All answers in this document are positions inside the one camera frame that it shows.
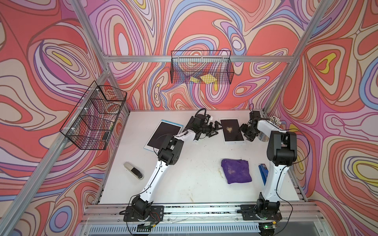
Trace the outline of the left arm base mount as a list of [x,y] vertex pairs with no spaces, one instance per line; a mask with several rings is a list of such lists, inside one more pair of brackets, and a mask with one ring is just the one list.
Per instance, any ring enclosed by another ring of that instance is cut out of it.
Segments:
[[145,206],[127,206],[125,210],[119,212],[119,215],[123,215],[125,222],[154,222],[159,223],[164,218],[164,206],[163,205],[151,205]]

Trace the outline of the blue white drawing tablet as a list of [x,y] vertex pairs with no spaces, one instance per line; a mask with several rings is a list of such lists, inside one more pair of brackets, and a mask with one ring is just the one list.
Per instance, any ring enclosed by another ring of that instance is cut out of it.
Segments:
[[144,146],[144,149],[149,150],[149,151],[158,151],[164,139],[168,135],[178,135],[181,133],[183,130],[183,125],[182,124],[177,124],[174,122],[170,122],[167,120],[161,120],[158,123],[158,126],[148,139],[146,145]]

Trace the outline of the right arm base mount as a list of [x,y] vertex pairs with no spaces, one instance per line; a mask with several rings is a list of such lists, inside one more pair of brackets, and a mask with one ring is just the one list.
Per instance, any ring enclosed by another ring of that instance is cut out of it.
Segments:
[[237,213],[242,214],[246,221],[281,221],[282,215],[277,204],[262,205],[241,205]]

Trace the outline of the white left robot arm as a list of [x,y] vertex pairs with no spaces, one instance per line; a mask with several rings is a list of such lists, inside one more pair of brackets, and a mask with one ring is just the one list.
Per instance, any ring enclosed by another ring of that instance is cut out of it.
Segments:
[[154,190],[164,172],[178,162],[185,141],[199,141],[202,135],[210,138],[217,135],[221,129],[222,124],[219,121],[213,121],[211,115],[197,112],[190,118],[183,132],[161,135],[162,145],[158,151],[154,151],[157,155],[155,169],[141,193],[133,195],[130,199],[129,206],[133,212],[142,218],[146,218],[146,215],[150,213]]

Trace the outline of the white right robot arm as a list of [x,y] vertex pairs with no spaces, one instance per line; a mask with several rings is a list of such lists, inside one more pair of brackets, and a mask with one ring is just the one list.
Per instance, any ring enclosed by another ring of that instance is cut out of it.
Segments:
[[267,158],[270,161],[267,180],[259,194],[255,211],[277,213],[280,207],[281,189],[284,177],[290,166],[297,160],[297,135],[280,129],[267,118],[261,117],[260,111],[251,111],[247,124],[240,126],[240,131],[252,142],[258,135],[269,137]]

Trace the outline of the purple microfiber cloth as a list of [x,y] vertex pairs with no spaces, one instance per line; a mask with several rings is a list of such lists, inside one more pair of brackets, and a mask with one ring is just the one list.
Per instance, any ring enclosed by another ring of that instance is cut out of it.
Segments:
[[223,159],[221,167],[228,184],[252,182],[247,160]]

